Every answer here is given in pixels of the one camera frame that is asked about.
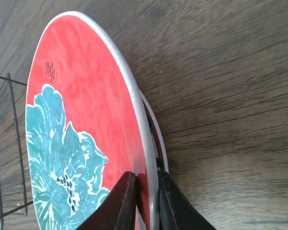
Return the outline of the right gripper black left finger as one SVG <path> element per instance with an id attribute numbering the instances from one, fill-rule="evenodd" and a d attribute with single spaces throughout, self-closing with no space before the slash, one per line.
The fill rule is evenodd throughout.
<path id="1" fill-rule="evenodd" d="M 133 230 L 136 212 L 136 176 L 125 172 L 101 206 L 77 229 Z"/>

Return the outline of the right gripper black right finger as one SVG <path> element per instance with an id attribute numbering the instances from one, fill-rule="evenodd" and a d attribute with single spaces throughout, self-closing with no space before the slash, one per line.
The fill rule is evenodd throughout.
<path id="1" fill-rule="evenodd" d="M 168 172 L 158 172 L 159 214 L 163 230 L 214 230 L 188 201 Z"/>

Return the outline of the red plate with teal flower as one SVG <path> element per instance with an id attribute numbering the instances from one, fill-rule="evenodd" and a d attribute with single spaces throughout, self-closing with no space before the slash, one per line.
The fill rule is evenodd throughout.
<path id="1" fill-rule="evenodd" d="M 55 16 L 28 78 L 25 136 L 42 230 L 74 230 L 126 171 L 139 188 L 138 230 L 159 228 L 156 152 L 143 96 L 115 43 L 78 11 Z"/>

